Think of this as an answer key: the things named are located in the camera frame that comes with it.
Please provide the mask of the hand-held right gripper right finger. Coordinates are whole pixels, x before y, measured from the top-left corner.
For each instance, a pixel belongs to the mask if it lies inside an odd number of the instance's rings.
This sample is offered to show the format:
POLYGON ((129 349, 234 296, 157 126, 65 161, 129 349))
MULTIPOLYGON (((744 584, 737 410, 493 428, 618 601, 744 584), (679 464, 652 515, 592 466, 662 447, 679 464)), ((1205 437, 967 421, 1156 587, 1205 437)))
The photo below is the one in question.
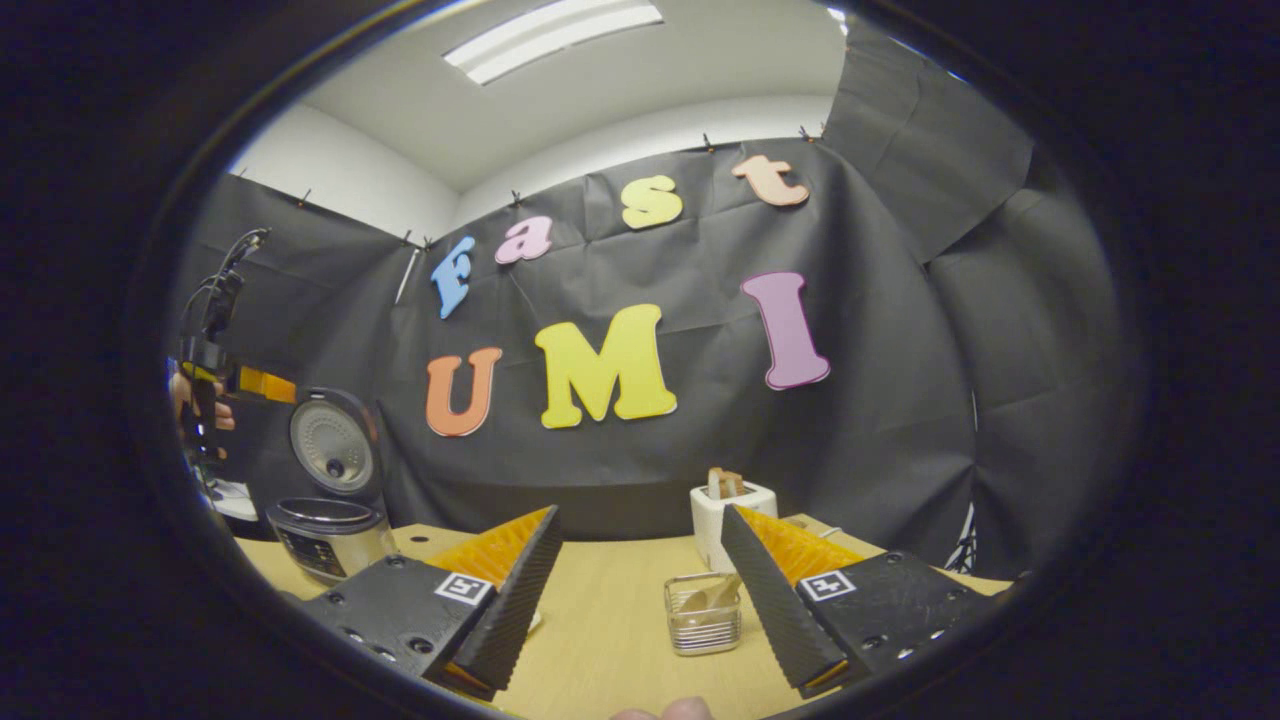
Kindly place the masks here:
POLYGON ((726 507, 721 543, 804 698, 900 667, 997 606, 910 553, 864 559, 742 505, 726 507))

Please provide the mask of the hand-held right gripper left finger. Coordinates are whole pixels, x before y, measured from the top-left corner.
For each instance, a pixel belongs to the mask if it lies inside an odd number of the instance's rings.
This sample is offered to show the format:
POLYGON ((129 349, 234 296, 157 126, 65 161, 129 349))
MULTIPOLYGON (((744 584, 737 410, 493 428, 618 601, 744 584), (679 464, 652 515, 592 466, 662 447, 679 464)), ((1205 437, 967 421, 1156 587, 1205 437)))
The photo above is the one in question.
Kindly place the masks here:
POLYGON ((428 561, 389 555, 300 609, 408 676, 490 701, 509 685, 562 542, 547 506, 428 561))

